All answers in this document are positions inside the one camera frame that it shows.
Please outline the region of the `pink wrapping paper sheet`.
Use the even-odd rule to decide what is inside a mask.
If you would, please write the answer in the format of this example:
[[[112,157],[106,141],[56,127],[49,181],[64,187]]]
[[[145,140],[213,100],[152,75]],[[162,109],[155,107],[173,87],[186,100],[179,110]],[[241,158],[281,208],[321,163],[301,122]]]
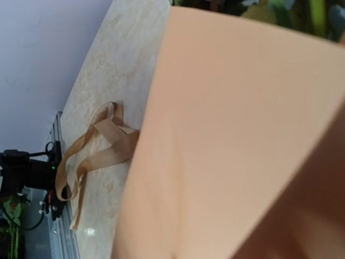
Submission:
[[[172,7],[112,258],[344,258],[344,46]]]

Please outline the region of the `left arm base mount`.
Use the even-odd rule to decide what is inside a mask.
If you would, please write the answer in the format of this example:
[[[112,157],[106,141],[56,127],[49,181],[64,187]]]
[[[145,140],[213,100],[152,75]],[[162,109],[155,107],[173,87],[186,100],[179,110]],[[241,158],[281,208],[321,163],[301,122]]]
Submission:
[[[56,221],[56,219],[59,219],[62,216],[63,210],[66,206],[66,201],[60,201],[58,199],[55,188],[57,169],[62,160],[61,142],[57,140],[49,142],[46,145],[46,151],[48,151],[48,163],[50,164],[53,175],[52,184],[47,195],[47,207],[51,214],[52,221]]]

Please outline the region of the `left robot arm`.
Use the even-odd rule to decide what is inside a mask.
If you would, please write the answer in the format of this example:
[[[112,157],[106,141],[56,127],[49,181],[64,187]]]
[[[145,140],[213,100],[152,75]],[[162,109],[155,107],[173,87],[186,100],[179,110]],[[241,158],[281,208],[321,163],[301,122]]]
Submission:
[[[51,190],[56,176],[56,165],[51,161],[35,160],[52,152],[28,153],[8,149],[1,153],[1,192],[20,193],[23,188]]]

